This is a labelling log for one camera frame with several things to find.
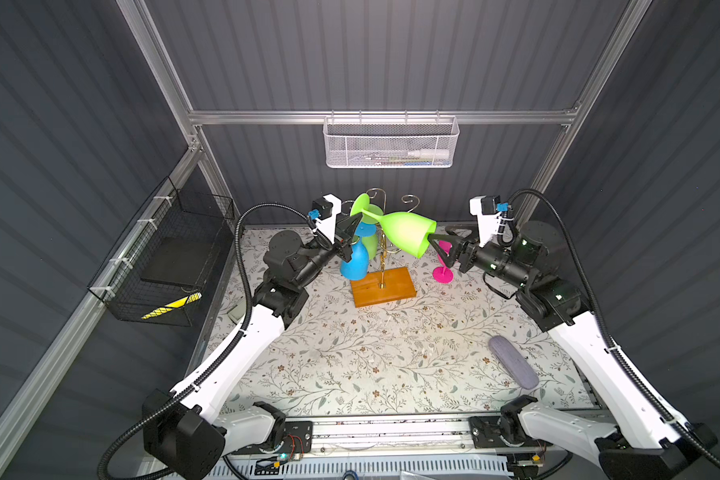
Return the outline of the gold wire glass rack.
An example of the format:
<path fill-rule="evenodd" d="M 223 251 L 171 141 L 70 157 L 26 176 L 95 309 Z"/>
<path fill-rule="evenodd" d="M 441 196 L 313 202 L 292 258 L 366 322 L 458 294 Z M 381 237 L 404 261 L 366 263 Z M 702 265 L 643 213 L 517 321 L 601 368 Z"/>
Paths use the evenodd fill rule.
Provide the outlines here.
<path fill-rule="evenodd" d="M 357 308 L 414 298 L 417 294 L 407 267 L 389 268 L 389 256 L 397 253 L 389 248 L 390 242 L 378 223 L 379 270 L 368 273 L 359 281 L 350 281 L 354 304 Z"/>

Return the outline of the pink wine glass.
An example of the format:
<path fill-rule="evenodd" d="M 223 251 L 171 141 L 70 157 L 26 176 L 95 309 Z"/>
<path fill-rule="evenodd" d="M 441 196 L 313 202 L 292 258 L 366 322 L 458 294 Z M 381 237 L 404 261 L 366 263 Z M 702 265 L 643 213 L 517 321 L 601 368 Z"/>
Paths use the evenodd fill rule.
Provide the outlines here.
<path fill-rule="evenodd" d="M 446 255 L 450 253 L 451 244 L 449 242 L 440 240 L 439 246 Z M 438 258 L 438 260 L 440 261 L 440 266 L 433 270 L 433 279 L 441 284 L 451 283 L 454 279 L 452 270 L 446 266 L 445 261 L 442 258 Z"/>

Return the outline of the green wine glass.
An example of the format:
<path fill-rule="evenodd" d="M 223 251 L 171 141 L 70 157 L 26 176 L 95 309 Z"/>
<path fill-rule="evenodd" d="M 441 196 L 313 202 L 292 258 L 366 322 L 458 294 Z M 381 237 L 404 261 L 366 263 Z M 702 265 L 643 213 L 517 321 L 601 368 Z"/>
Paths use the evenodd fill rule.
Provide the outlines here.
<path fill-rule="evenodd" d="M 360 194 L 353 202 L 351 214 L 363 214 L 376 221 L 390 242 L 398 249 L 421 258 L 430 246 L 429 235 L 437 228 L 437 222 L 413 212 L 399 211 L 376 214 L 370 210 L 370 197 Z"/>
<path fill-rule="evenodd" d="M 365 246 L 368 258 L 373 260 L 378 251 L 378 228 L 376 224 L 365 223 L 362 221 L 357 230 L 356 235 L 360 238 L 362 244 Z"/>

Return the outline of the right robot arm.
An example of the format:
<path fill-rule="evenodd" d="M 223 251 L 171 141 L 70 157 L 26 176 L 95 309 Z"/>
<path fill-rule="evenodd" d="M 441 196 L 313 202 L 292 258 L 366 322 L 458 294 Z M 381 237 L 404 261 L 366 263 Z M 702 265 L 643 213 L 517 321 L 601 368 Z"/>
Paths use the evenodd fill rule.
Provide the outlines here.
<path fill-rule="evenodd" d="M 540 440 L 583 458 L 610 479 L 672 479 L 697 459 L 713 460 L 718 439 L 703 423 L 692 423 L 650 384 L 608 332 L 588 285 L 577 287 L 556 270 L 564 232 L 531 221 L 501 246 L 478 229 L 428 233 L 446 266 L 472 268 L 513 287 L 515 300 L 537 327 L 574 361 L 611 413 L 609 422 L 586 420 L 521 395 L 500 410 L 497 428 L 510 446 Z"/>

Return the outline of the blue wine glass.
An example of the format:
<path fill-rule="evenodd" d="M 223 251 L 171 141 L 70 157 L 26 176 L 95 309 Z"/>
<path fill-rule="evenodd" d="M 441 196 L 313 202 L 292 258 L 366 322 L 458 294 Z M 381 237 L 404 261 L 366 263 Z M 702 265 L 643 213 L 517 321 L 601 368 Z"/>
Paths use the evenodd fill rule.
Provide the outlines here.
<path fill-rule="evenodd" d="M 342 261 L 340 273 L 350 281 L 359 281 L 366 277 L 371 260 L 360 238 L 356 235 L 353 240 L 353 257 L 349 262 Z"/>

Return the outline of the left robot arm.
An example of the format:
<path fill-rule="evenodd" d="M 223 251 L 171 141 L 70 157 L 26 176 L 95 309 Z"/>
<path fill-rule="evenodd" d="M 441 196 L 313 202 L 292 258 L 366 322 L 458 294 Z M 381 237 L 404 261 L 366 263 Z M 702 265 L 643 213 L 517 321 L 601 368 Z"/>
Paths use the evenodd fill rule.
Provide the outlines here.
<path fill-rule="evenodd" d="M 309 298 L 306 290 L 335 257 L 352 255 L 361 215 L 333 218 L 334 236 L 315 231 L 309 242 L 292 230 L 274 235 L 263 261 L 261 284 L 246 295 L 246 312 L 219 347 L 170 393 L 155 391 L 144 403 L 153 422 L 143 428 L 145 450 L 164 464 L 161 478 L 205 478 L 225 455 L 257 445 L 275 450 L 282 444 L 286 416 L 257 402 L 223 420 L 222 406 L 254 361 L 298 317 Z"/>

